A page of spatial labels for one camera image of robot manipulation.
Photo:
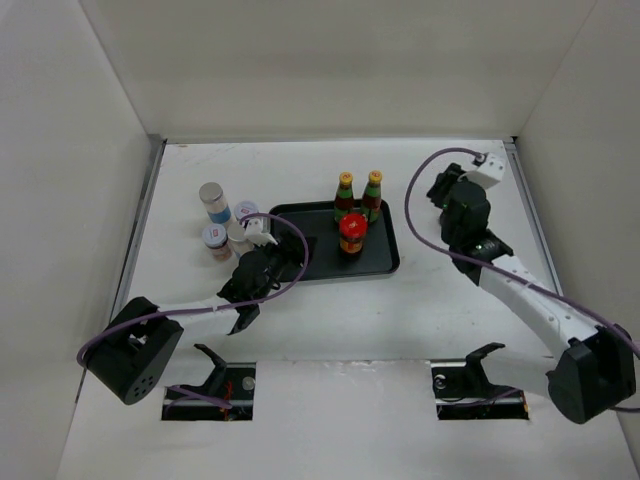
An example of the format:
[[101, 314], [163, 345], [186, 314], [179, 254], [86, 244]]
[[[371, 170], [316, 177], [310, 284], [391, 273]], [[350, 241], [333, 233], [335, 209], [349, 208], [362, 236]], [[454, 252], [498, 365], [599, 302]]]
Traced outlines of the small spice jar white lid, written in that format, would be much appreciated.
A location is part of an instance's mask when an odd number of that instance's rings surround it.
[[238, 223], [243, 227], [246, 226], [245, 217], [251, 214], [259, 213], [259, 212], [260, 210], [258, 205], [255, 202], [250, 200], [240, 201], [234, 207], [235, 218], [238, 221]]

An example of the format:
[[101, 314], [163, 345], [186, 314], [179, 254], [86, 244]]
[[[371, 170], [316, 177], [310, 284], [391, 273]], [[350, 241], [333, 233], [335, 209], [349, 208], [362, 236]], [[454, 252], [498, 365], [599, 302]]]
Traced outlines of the tall peppercorn jar blue label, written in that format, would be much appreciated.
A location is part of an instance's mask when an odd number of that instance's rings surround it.
[[212, 223], [227, 227], [235, 221], [220, 184], [216, 182], [203, 184], [199, 189], [199, 198]]

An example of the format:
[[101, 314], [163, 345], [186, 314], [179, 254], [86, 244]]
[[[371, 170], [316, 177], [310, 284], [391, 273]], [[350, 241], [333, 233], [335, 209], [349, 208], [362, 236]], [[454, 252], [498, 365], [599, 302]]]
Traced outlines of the sauce bottle yellow cap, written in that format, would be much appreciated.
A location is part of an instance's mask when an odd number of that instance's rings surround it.
[[382, 178], [382, 173], [379, 170], [371, 171], [362, 195], [360, 210], [369, 224], [375, 223], [379, 217], [382, 203]]
[[353, 175], [351, 172], [342, 172], [339, 175], [334, 199], [334, 221], [339, 224], [344, 216], [352, 212], [353, 208]]

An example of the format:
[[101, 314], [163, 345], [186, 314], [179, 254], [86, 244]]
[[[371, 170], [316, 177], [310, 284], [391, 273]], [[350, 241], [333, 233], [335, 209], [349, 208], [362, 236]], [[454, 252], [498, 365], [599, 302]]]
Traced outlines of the chili jar red lid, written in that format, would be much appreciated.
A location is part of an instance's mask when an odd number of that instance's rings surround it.
[[355, 259], [364, 248], [368, 233], [368, 221], [361, 213], [346, 214], [339, 222], [340, 254], [346, 259]]

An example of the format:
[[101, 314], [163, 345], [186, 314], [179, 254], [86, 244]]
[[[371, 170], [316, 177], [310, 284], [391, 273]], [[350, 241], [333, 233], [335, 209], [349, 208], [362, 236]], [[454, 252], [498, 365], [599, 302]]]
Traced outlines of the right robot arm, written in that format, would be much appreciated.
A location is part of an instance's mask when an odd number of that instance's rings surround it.
[[486, 191], [501, 180], [502, 170], [491, 160], [471, 171], [451, 163], [427, 197], [440, 211], [443, 253], [474, 285], [507, 306], [551, 356], [529, 360], [507, 354], [503, 344], [489, 344], [468, 355], [464, 384], [479, 396], [499, 384], [520, 387], [547, 397], [565, 418], [584, 424], [635, 395], [639, 350], [621, 327], [546, 289], [489, 229]]

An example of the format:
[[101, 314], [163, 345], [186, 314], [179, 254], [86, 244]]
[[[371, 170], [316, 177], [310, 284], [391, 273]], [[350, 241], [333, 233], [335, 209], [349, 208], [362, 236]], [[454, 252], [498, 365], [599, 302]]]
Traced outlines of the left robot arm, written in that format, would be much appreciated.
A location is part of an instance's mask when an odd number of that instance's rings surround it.
[[284, 295], [306, 272], [309, 241], [297, 228], [283, 231], [240, 258], [231, 278], [213, 297], [160, 306], [146, 297], [129, 301], [76, 361], [125, 405], [140, 402], [158, 384], [175, 349], [195, 340], [246, 330], [260, 305]]

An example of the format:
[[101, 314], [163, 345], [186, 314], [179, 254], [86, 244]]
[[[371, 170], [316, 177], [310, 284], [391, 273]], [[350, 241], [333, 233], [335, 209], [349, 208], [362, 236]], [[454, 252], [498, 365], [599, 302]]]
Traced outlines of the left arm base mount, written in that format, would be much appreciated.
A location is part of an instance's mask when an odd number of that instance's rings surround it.
[[251, 421], [256, 391], [256, 363], [228, 363], [204, 344], [194, 348], [211, 364], [199, 384], [167, 388], [162, 421]]

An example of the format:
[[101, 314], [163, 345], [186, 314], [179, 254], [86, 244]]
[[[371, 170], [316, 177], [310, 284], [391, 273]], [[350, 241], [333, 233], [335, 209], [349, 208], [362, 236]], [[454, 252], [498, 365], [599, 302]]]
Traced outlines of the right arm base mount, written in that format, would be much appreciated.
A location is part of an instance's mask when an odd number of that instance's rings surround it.
[[492, 384], [481, 365], [490, 353], [504, 347], [504, 344], [492, 342], [464, 358], [430, 363], [439, 420], [529, 420], [524, 392]]

